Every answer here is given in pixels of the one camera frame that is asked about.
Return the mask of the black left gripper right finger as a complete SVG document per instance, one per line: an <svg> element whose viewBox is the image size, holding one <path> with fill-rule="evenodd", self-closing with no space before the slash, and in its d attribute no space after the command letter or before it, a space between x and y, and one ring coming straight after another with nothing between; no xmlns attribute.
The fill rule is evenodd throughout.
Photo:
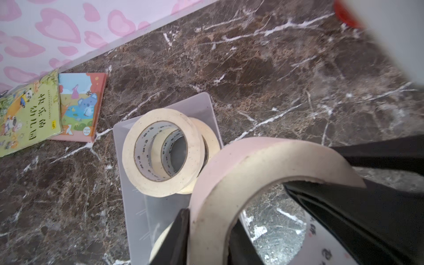
<svg viewBox="0 0 424 265"><path fill-rule="evenodd" d="M409 136L336 151L355 167L424 173L424 137ZM365 187L285 185L288 194L341 243L361 265L424 262L424 195L366 181Z"/></svg>

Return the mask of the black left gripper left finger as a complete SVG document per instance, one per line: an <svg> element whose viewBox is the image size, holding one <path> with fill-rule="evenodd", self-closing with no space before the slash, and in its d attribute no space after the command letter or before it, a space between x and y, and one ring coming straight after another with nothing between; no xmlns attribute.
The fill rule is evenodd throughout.
<svg viewBox="0 0 424 265"><path fill-rule="evenodd" d="M190 210L181 209L151 265L186 265Z"/></svg>

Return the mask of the cream masking tape roll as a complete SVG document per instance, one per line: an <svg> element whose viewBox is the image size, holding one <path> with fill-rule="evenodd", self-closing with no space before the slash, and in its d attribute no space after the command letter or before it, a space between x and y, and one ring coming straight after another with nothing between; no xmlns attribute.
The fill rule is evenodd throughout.
<svg viewBox="0 0 424 265"><path fill-rule="evenodd" d="M220 150L214 131L203 121L182 116L162 145L162 164L173 179L181 181L178 194L191 194L202 168Z"/></svg>
<svg viewBox="0 0 424 265"><path fill-rule="evenodd" d="M168 227L166 227L165 230L161 233L159 238L154 243L152 250L151 250L149 263L151 263L153 261L153 259L155 258L156 254L158 253L159 249L161 248L163 242L165 241L167 234L169 233L172 225L173 225L173 223L171 223Z"/></svg>
<svg viewBox="0 0 424 265"><path fill-rule="evenodd" d="M199 175L205 144L194 122L173 109L155 109L138 119L123 145L128 179L141 193L166 197L180 192Z"/></svg>
<svg viewBox="0 0 424 265"><path fill-rule="evenodd" d="M233 142L197 179L189 204L188 261L226 264L230 232L248 201L273 184L291 181L365 187L363 178L328 147L265 137Z"/></svg>

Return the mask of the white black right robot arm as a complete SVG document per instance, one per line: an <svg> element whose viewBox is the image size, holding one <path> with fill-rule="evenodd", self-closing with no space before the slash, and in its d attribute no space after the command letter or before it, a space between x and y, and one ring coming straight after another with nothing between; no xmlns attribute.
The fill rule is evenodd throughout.
<svg viewBox="0 0 424 265"><path fill-rule="evenodd" d="M424 2L344 1L358 22L416 85L424 86Z"/></svg>

